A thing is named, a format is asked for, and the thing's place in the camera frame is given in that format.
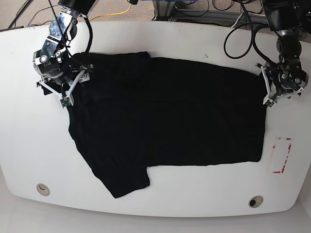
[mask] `shirt sleeve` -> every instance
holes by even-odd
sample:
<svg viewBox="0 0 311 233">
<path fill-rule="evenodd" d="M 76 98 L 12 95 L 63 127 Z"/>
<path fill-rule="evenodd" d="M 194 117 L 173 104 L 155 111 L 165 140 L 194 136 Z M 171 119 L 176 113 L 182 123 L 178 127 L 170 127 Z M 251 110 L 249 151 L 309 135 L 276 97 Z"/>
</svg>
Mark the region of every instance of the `shirt sleeve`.
<svg viewBox="0 0 311 233">
<path fill-rule="evenodd" d="M 92 169 L 114 198 L 122 197 L 150 185 L 146 167 Z"/>
</svg>

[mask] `black shirt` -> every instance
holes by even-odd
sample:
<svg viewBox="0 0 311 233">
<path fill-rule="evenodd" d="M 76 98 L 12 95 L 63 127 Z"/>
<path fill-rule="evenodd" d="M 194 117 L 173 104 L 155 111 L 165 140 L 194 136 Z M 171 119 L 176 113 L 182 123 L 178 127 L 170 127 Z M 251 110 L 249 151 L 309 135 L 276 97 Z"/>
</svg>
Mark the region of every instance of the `black shirt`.
<svg viewBox="0 0 311 233">
<path fill-rule="evenodd" d="M 69 132 L 115 198 L 149 186 L 148 166 L 261 159 L 263 78 L 146 52 L 75 58 L 94 72 L 73 92 Z"/>
</svg>

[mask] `white table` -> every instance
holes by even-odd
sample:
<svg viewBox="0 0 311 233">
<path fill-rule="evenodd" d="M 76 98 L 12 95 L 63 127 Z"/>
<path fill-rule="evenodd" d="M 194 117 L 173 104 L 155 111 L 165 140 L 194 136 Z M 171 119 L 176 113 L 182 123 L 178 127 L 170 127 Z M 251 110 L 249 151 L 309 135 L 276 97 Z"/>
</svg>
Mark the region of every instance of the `white table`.
<svg viewBox="0 0 311 233">
<path fill-rule="evenodd" d="M 152 57 L 206 62 L 257 74 L 255 64 L 263 64 L 253 50 L 240 60 L 226 57 L 223 42 L 229 28 L 147 21 L 95 22 L 92 26 L 91 52 L 148 51 Z M 72 208 L 142 216 L 237 216 L 293 206 L 311 163 L 311 84 L 301 97 L 268 109 L 260 162 L 148 168 L 150 187 L 114 199 L 77 151 L 68 133 L 68 112 L 60 108 L 56 96 L 44 96 L 35 87 L 39 76 L 32 56 L 47 35 L 47 26 L 0 33 L 0 164 L 13 194 Z M 228 52 L 242 54 L 249 37 L 248 31 L 235 32 Z M 84 51 L 87 41 L 86 25 L 79 23 L 71 53 Z M 267 56 L 277 60 L 275 36 L 258 34 L 257 42 Z M 309 74 L 310 52 L 311 45 L 302 43 L 302 66 Z M 273 173 L 282 171 L 289 144 L 284 172 Z M 37 192 L 38 183 L 49 187 L 48 197 Z M 263 196 L 263 204 L 250 208 L 250 199 L 258 195 Z"/>
</svg>

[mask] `round hole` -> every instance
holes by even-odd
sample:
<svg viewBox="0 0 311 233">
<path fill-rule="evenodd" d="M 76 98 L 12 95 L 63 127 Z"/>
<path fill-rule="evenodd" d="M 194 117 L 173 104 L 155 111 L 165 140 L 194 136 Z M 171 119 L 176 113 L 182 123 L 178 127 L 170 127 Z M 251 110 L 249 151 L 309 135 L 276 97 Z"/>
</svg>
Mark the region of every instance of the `round hole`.
<svg viewBox="0 0 311 233">
<path fill-rule="evenodd" d="M 42 183 L 37 184 L 37 191 L 45 197 L 47 197 L 50 194 L 49 188 Z"/>
<path fill-rule="evenodd" d="M 257 207 L 260 207 L 260 205 L 263 203 L 263 197 L 262 196 L 256 196 L 256 197 L 253 197 L 248 205 L 249 207 L 251 208 L 257 208 Z"/>
</svg>

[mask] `yellow cable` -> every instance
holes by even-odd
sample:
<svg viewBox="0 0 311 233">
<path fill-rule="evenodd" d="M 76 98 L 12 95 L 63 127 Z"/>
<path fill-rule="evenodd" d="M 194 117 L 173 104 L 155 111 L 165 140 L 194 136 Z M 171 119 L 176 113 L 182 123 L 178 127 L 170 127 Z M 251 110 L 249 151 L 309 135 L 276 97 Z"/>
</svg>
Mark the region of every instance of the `yellow cable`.
<svg viewBox="0 0 311 233">
<path fill-rule="evenodd" d="M 130 4 L 130 6 L 128 7 L 128 9 L 127 9 L 126 11 L 119 12 L 119 13 L 113 13 L 113 14 L 102 15 L 102 16 L 96 16 L 96 17 L 92 18 L 90 21 L 93 21 L 94 19 L 100 18 L 100 17 L 105 17 L 105 16 L 116 16 L 116 15 L 124 14 L 124 13 L 128 12 L 128 11 L 131 9 L 131 6 L 132 6 L 132 4 Z"/>
</svg>

